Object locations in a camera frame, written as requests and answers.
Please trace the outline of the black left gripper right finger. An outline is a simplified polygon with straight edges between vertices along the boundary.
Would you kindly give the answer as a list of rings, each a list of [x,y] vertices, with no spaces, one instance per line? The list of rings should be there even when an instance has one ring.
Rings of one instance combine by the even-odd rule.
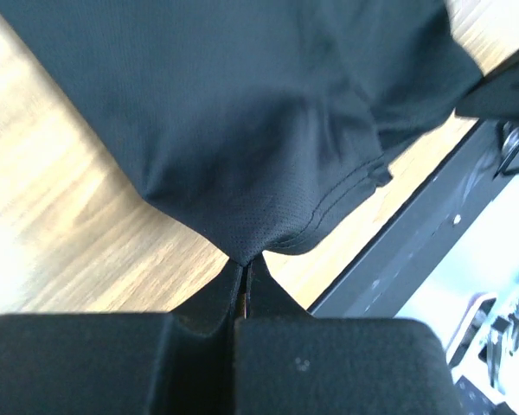
[[[316,318],[271,277],[246,268],[235,323],[238,414],[460,414],[438,337],[422,322]]]

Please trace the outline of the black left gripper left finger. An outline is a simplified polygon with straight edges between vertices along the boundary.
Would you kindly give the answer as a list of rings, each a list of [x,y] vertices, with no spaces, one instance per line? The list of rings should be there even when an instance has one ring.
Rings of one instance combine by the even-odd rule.
[[[0,315],[0,414],[224,414],[242,269],[170,312]]]

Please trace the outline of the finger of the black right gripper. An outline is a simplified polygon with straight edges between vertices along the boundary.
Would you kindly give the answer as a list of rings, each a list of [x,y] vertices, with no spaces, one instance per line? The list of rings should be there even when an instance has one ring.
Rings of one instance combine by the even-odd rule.
[[[519,60],[510,58],[483,78],[457,104],[464,118],[519,119]]]

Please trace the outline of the black t shirt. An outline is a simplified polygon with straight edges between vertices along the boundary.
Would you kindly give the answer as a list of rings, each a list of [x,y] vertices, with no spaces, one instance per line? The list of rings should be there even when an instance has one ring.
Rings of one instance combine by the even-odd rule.
[[[442,1],[0,1],[152,206],[231,259],[315,247],[481,79]]]

